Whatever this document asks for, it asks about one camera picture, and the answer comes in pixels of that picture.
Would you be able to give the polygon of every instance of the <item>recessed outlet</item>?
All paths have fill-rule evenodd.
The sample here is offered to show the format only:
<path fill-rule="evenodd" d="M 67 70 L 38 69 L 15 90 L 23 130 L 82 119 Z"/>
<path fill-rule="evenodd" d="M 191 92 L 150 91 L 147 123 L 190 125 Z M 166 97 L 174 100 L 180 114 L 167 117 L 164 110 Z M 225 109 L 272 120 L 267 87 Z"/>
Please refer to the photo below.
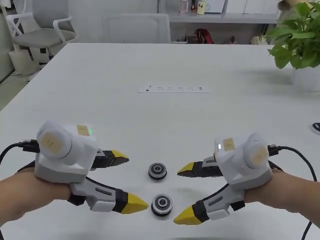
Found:
<path fill-rule="evenodd" d="M 170 94 L 170 93 L 194 93 L 194 94 L 208 94 L 210 93 L 210 89 L 205 86 L 158 86 L 158 85 L 147 85 L 145 87 L 141 87 L 138 90 L 138 93 L 143 94 Z"/>

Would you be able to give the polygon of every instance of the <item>chair armrest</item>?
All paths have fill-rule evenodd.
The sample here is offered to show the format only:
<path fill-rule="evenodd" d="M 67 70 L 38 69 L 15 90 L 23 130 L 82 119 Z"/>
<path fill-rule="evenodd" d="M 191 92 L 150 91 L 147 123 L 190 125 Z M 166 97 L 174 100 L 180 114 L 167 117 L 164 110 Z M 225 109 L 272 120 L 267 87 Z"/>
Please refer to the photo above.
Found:
<path fill-rule="evenodd" d="M 64 44 L 66 43 L 66 39 L 65 39 L 64 35 L 62 34 L 61 29 L 59 28 L 59 23 L 63 23 L 63 22 L 70 22 L 71 23 L 72 19 L 73 19 L 73 17 L 70 16 L 68 18 L 58 19 L 58 20 L 53 21 L 53 28 Z"/>
<path fill-rule="evenodd" d="M 20 24 L 20 20 L 15 24 L 15 19 L 23 19 L 33 17 L 31 12 L 28 13 L 21 13 L 21 14 L 12 14 L 6 17 L 6 22 L 9 26 L 11 26 L 19 35 L 22 35 L 22 32 L 19 30 L 18 26 Z"/>

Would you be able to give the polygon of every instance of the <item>ball bearing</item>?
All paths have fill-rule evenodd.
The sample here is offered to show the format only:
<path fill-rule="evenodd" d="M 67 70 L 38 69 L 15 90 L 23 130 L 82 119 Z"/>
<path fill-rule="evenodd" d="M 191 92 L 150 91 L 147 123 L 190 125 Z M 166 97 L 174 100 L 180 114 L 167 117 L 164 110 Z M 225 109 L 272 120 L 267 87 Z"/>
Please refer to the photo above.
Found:
<path fill-rule="evenodd" d="M 151 210 L 158 217 L 167 216 L 174 206 L 172 199 L 165 194 L 159 194 L 152 200 Z"/>
<path fill-rule="evenodd" d="M 164 179 L 167 175 L 167 168 L 164 164 L 156 162 L 150 165 L 148 174 L 155 181 Z"/>

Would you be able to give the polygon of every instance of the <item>shelf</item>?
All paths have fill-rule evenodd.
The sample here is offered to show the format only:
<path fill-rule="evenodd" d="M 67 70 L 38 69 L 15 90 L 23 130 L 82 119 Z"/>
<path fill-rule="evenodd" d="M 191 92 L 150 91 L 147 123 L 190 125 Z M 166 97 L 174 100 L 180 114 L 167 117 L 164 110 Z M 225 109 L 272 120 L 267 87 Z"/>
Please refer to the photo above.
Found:
<path fill-rule="evenodd" d="M 241 13 L 206 13 L 195 12 L 168 13 L 172 23 L 217 23 L 217 24 L 276 24 L 277 14 L 241 14 Z"/>

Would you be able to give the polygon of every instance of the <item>black wire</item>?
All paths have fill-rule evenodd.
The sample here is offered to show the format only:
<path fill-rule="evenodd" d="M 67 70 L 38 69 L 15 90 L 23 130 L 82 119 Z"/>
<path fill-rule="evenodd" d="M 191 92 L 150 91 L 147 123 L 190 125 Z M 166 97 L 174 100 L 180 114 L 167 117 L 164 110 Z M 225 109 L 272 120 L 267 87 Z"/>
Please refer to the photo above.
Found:
<path fill-rule="evenodd" d="M 315 170 L 314 168 L 312 167 L 311 163 L 308 161 L 308 159 L 301 153 L 299 152 L 297 149 L 293 148 L 293 147 L 289 147 L 289 146 L 279 146 L 278 147 L 279 150 L 289 150 L 291 152 L 294 152 L 296 154 L 299 155 L 300 158 L 303 159 L 303 161 L 308 165 L 309 169 L 310 169 L 310 172 L 312 174 L 312 178 L 315 182 L 318 182 L 318 179 L 317 179 L 317 176 L 316 176 L 316 173 L 315 173 Z"/>
<path fill-rule="evenodd" d="M 312 167 L 312 165 L 311 165 L 311 163 L 308 161 L 308 159 L 307 159 L 301 152 L 299 152 L 297 149 L 295 149 L 295 148 L 293 148 L 293 147 L 289 147 L 289 146 L 279 146 L 279 147 L 278 147 L 278 150 L 288 150 L 288 151 L 291 151 L 291 152 L 294 152 L 294 153 L 298 154 L 299 157 L 302 158 L 303 161 L 308 165 L 308 167 L 309 167 L 309 169 L 310 169 L 310 172 L 311 172 L 311 174 L 312 174 L 313 180 L 314 180 L 315 182 L 318 181 L 314 168 Z M 305 240 L 305 239 L 306 239 L 306 236 L 307 236 L 307 234 L 308 234 L 308 232 L 309 232 L 309 229 L 310 229 L 311 225 L 312 225 L 312 222 L 309 221 L 308 225 L 306 226 L 306 228 L 305 228 L 305 230 L 304 230 L 304 232 L 303 232 L 303 235 L 302 235 L 301 240 Z"/>
<path fill-rule="evenodd" d="M 3 150 L 3 152 L 1 153 L 0 155 L 0 164 L 2 162 L 2 160 L 4 159 L 5 155 L 13 148 L 15 147 L 21 147 L 22 146 L 22 143 L 19 142 L 19 143 L 14 143 L 14 144 L 11 144 L 10 146 L 8 146 L 5 150 Z"/>
<path fill-rule="evenodd" d="M 14 143 L 14 144 L 11 144 L 10 146 L 8 146 L 5 150 L 3 150 L 3 152 L 0 154 L 0 164 L 2 162 L 2 160 L 4 159 L 5 155 L 13 148 L 15 147 L 21 147 L 22 146 L 22 143 L 19 142 L 19 143 Z M 5 240 L 4 238 L 4 235 L 2 234 L 1 232 L 1 229 L 0 229 L 0 240 Z"/>

